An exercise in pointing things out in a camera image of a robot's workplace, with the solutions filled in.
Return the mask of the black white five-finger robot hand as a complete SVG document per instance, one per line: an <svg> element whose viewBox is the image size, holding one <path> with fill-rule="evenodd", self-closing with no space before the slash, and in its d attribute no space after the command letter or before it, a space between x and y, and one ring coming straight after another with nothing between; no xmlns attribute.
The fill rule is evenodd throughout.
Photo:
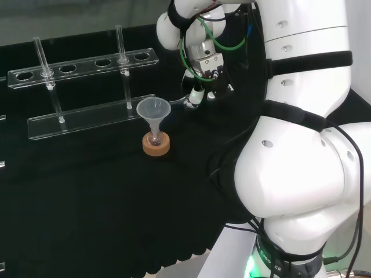
<svg viewBox="0 0 371 278"><path fill-rule="evenodd" d="M214 102L233 93L234 87L227 77L221 53L191 60L187 64L189 68L185 70L181 81L185 107L196 109L203 100Z"/></svg>

